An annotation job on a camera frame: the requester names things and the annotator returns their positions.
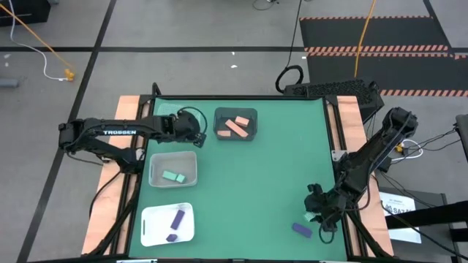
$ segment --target green block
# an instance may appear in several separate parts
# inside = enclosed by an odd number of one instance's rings
[[[175,179],[176,181],[178,181],[179,183],[184,183],[185,181],[185,176],[183,175],[177,175],[177,179]]]
[[[177,174],[173,173],[173,172],[169,172],[169,171],[164,171],[162,173],[162,177],[163,178],[166,178],[168,180],[176,180],[177,178]]]

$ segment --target purple block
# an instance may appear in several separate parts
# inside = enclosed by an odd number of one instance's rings
[[[168,242],[174,242],[174,241],[176,241],[176,239],[177,239],[177,235],[176,235],[176,234],[170,234],[170,235],[168,235],[168,236],[166,237],[166,241],[168,241]]]
[[[175,215],[176,217],[174,218],[173,223],[170,225],[171,229],[177,230],[178,225],[181,224],[182,218],[184,217],[185,212],[182,210],[178,210],[177,214]]]
[[[308,229],[307,227],[294,223],[292,224],[292,230],[296,231],[297,233],[303,235],[304,237],[310,238],[312,236],[312,230]]]

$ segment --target orange block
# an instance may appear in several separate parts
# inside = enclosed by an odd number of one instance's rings
[[[229,129],[232,129],[233,132],[235,132],[236,134],[238,134],[240,137],[247,137],[249,134],[244,131],[241,127],[239,127],[237,124],[235,124],[233,121],[231,120],[227,120],[226,121],[226,126],[229,128]]]
[[[217,134],[223,137],[231,137],[231,131],[218,131]]]
[[[242,126],[242,127],[247,127],[249,125],[249,119],[242,118],[240,116],[235,117],[235,124]]]

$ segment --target white paper sign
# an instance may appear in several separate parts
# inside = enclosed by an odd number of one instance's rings
[[[416,210],[415,200],[409,197],[381,192],[380,199],[385,209],[391,211],[395,215]],[[383,213],[385,216],[389,216],[390,213],[385,211],[385,209]],[[390,234],[390,239],[421,244],[421,236],[413,229],[392,229],[388,230],[388,233]]]

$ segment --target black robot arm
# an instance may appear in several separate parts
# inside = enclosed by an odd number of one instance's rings
[[[66,153],[85,150],[100,158],[112,159],[126,173],[138,173],[143,168],[143,162],[137,159],[135,150],[110,145],[98,140],[98,136],[140,135],[158,143],[192,142],[199,148],[206,138],[206,129],[200,132],[196,117],[185,110],[179,110],[177,115],[155,115],[134,121],[77,119],[60,124],[58,130],[58,146]]]
[[[411,137],[418,126],[417,118],[400,107],[390,110],[382,128],[357,152],[345,153],[333,163],[336,184],[322,192],[319,184],[308,185],[310,195],[304,200],[306,211],[315,214],[326,232],[336,231],[336,222],[345,211],[355,209],[369,184],[371,173],[403,139]]]

